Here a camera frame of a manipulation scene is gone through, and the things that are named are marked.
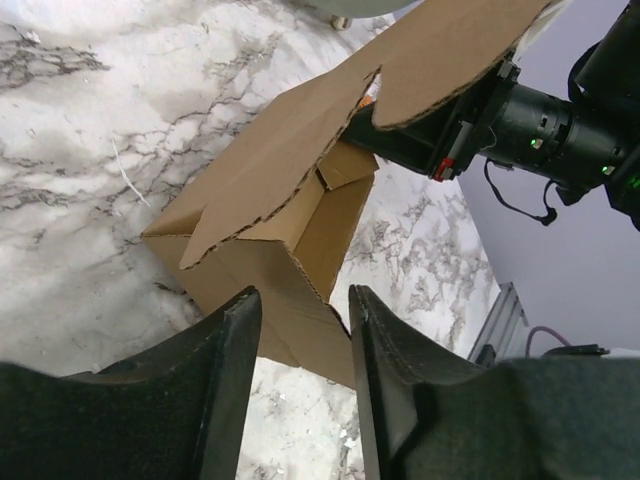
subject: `gray round object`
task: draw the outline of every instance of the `gray round object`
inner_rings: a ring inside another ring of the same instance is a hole
[[[310,5],[337,17],[370,18],[393,13],[416,0],[307,0]]]

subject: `gray wall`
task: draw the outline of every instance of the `gray wall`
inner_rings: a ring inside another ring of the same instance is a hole
[[[525,53],[521,83],[566,99],[569,69],[626,4],[574,1]],[[572,343],[640,349],[640,232],[609,207],[604,189],[572,207],[554,192],[559,218],[543,227],[498,204],[483,164],[477,158],[459,181],[498,281],[515,283],[531,323],[556,328]],[[508,201],[544,213],[543,179],[504,171],[492,178]],[[540,333],[534,345],[536,353],[556,343]]]

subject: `marble table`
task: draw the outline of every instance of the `marble table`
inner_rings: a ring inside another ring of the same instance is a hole
[[[201,318],[139,233],[266,103],[392,22],[338,33],[286,0],[100,5],[0,4],[0,358],[55,375]],[[384,162],[332,296],[343,315],[351,283],[461,355],[498,292],[457,183]],[[238,478],[363,479],[355,406],[259,359]]]

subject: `wire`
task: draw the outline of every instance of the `wire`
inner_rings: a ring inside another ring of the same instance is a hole
[[[543,325],[538,325],[536,327],[533,327],[531,330],[529,330],[529,335],[527,336],[527,346],[525,347],[525,350],[524,350],[525,357],[529,357],[531,355],[531,342],[533,341],[533,336],[537,332],[546,332],[552,337],[554,337],[556,340],[558,340],[565,347],[571,346],[571,344],[567,341],[567,339],[564,338],[562,335],[560,335],[558,332],[556,332],[553,328],[545,327]]]

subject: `open cardboard box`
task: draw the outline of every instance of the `open cardboard box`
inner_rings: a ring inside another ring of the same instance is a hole
[[[409,124],[511,49],[547,0],[425,0],[334,70],[279,95],[144,231],[205,314],[262,294],[259,354],[353,387],[328,305],[376,163],[337,142],[381,75],[374,123]]]

